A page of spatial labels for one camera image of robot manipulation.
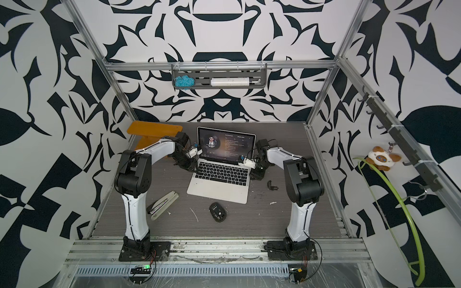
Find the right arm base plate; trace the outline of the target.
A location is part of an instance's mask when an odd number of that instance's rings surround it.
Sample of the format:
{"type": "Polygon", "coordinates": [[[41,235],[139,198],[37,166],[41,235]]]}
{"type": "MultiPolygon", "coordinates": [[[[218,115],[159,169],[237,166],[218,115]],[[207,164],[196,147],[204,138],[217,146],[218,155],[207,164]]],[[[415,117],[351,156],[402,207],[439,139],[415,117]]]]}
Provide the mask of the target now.
{"type": "Polygon", "coordinates": [[[301,242],[285,238],[283,241],[268,241],[264,250],[270,260],[318,260],[319,256],[312,240],[301,242]]]}

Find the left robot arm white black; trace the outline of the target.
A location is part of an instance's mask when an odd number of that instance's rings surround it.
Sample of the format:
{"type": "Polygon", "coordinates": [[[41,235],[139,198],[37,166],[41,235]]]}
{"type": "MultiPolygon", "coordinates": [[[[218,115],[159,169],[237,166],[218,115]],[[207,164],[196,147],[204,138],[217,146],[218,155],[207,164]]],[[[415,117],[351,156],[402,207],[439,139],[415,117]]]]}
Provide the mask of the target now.
{"type": "Polygon", "coordinates": [[[201,152],[186,133],[165,136],[139,150],[122,153],[114,188],[122,197],[126,216],[124,244],[138,250],[150,248],[150,229],[146,219],[146,192],[152,184],[152,166],[170,157],[181,169],[193,171],[201,152]]]}

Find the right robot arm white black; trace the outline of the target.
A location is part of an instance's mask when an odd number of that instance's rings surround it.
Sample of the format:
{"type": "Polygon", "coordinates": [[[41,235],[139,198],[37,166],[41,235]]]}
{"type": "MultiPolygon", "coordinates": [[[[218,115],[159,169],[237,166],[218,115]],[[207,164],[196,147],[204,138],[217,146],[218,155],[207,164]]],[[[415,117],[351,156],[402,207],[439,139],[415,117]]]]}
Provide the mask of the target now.
{"type": "Polygon", "coordinates": [[[261,181],[266,170],[277,166],[283,170],[285,189],[292,202],[291,217],[283,241],[267,244],[269,250],[287,254],[306,250],[314,241],[310,236],[310,223],[314,208],[324,195],[321,177],[316,171],[315,159],[295,155],[279,146],[271,146],[262,139],[256,143],[257,156],[252,159],[250,178],[261,181]]]}

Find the black wireless mouse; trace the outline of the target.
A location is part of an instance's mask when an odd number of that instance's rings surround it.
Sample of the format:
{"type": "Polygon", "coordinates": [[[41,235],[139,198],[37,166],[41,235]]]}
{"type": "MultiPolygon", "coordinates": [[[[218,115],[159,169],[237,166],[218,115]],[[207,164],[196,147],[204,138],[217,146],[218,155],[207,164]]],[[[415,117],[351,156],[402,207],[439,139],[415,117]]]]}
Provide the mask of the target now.
{"type": "Polygon", "coordinates": [[[211,213],[212,218],[217,223],[222,223],[223,221],[226,220],[227,212],[223,208],[223,206],[219,204],[218,202],[212,203],[209,207],[209,211],[211,213]]]}

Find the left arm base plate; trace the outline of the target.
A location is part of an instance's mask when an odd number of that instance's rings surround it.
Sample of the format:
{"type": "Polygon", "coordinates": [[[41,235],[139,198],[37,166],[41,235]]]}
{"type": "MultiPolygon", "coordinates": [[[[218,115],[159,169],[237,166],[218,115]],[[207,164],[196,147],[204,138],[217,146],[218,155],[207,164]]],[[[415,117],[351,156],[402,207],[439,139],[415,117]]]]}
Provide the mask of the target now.
{"type": "Polygon", "coordinates": [[[164,261],[170,255],[171,244],[169,241],[156,241],[149,244],[129,241],[122,245],[118,260],[120,262],[146,262],[155,256],[156,262],[164,261]]]}

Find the silver laptop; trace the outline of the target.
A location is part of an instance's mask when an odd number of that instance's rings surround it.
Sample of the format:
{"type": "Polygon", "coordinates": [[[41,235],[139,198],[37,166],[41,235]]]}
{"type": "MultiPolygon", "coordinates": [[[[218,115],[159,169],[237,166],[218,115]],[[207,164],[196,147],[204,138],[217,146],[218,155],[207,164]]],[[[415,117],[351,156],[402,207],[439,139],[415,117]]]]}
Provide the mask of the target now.
{"type": "Polygon", "coordinates": [[[256,135],[218,128],[198,127],[201,148],[187,194],[246,204],[251,168],[243,164],[253,156],[256,135]]]}

